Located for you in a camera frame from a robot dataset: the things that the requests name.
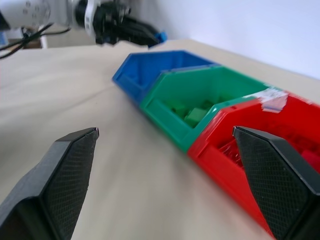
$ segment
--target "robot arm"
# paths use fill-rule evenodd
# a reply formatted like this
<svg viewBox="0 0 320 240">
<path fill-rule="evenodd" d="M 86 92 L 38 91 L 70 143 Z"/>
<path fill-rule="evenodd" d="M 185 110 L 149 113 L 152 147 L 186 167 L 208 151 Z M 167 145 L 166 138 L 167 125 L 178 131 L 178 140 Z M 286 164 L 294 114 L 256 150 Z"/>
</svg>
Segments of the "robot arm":
<svg viewBox="0 0 320 240">
<path fill-rule="evenodd" d="M 58 24 L 85 29 L 97 44 L 125 40 L 151 47 L 166 40 L 164 33 L 129 14 L 116 0 L 0 0 L 0 31 Z"/>
</svg>

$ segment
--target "white label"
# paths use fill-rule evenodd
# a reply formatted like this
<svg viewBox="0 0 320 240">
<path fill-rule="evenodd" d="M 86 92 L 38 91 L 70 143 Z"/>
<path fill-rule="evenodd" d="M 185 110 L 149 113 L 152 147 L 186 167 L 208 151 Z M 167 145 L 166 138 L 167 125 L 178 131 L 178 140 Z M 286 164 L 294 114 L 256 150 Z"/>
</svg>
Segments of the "white label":
<svg viewBox="0 0 320 240">
<path fill-rule="evenodd" d="M 288 93 L 274 87 L 244 96 L 244 98 L 255 97 L 262 103 L 262 110 L 266 112 L 280 113 L 287 104 Z"/>
</svg>

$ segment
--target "table surface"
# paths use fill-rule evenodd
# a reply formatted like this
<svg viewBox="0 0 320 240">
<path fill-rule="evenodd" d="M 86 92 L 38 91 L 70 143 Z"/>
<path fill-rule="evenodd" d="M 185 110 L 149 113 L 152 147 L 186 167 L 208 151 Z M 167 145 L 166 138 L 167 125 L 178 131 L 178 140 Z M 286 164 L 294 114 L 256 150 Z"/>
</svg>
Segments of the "table surface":
<svg viewBox="0 0 320 240">
<path fill-rule="evenodd" d="M 184 49 L 320 102 L 320 81 L 191 40 Z M 0 62 L 0 203 L 58 138 L 99 127 L 73 240 L 271 240 L 111 81 L 128 43 L 23 50 Z"/>
</svg>

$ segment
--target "plastic storage bin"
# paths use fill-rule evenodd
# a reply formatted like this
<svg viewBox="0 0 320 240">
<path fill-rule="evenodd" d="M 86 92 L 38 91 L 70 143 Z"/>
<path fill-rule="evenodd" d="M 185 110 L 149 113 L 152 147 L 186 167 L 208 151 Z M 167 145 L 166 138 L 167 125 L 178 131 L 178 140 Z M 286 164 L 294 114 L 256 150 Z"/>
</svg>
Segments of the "plastic storage bin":
<svg viewBox="0 0 320 240">
<path fill-rule="evenodd" d="M 190 147 L 188 155 L 270 233 L 249 188 L 234 126 L 286 139 L 320 173 L 320 107 L 289 94 L 279 113 L 262 110 L 257 99 L 222 109 Z"/>
<path fill-rule="evenodd" d="M 131 53 L 112 79 L 136 104 L 140 104 L 162 72 L 213 64 L 187 51 Z"/>
<path fill-rule="evenodd" d="M 168 72 L 161 75 L 140 108 L 187 152 L 219 109 L 253 99 L 243 96 L 267 88 L 223 66 Z M 175 109 L 172 101 L 178 102 Z"/>
</svg>

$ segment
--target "green bin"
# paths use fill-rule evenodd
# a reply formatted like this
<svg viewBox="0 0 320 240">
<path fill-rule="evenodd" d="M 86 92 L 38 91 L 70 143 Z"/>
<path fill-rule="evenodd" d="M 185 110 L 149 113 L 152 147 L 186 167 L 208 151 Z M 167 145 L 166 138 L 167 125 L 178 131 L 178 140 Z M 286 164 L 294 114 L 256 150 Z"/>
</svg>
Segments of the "green bin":
<svg viewBox="0 0 320 240">
<path fill-rule="evenodd" d="M 249 101 L 253 97 L 244 96 L 268 87 L 263 82 L 223 66 L 167 72 L 159 77 L 140 107 L 183 152 L 187 152 L 220 109 Z M 207 113 L 201 116 L 198 124 L 191 126 L 181 114 L 169 107 L 168 103 L 173 101 L 185 106 L 190 111 L 189 116 L 192 115 L 192 109 L 201 112 L 198 108 L 201 109 L 205 104 L 208 107 L 208 102 L 213 106 L 207 108 Z"/>
</svg>

